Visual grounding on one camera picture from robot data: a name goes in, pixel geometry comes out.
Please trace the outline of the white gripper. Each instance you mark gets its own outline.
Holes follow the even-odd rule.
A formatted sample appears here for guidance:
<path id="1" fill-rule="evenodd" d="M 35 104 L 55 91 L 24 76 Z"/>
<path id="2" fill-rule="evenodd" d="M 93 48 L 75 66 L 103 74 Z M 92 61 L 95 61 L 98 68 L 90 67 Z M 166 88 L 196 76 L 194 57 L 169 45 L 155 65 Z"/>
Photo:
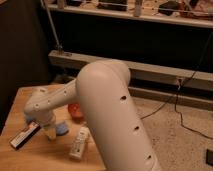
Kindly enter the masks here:
<path id="1" fill-rule="evenodd" d="M 49 140 L 54 140 L 56 138 L 56 117 L 52 116 L 47 118 L 42 122 L 42 128 L 45 135 Z"/>

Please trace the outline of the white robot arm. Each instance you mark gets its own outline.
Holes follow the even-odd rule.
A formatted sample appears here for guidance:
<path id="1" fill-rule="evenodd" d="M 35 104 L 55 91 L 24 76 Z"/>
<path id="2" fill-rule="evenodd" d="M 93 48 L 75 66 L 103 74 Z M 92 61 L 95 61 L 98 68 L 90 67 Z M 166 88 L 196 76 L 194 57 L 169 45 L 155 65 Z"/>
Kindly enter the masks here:
<path id="1" fill-rule="evenodd" d="M 77 102 L 107 171 L 162 171 L 129 93 L 130 78 L 122 61 L 95 61 L 58 90 L 30 98 L 24 113 L 45 127 L 54 109 Z"/>

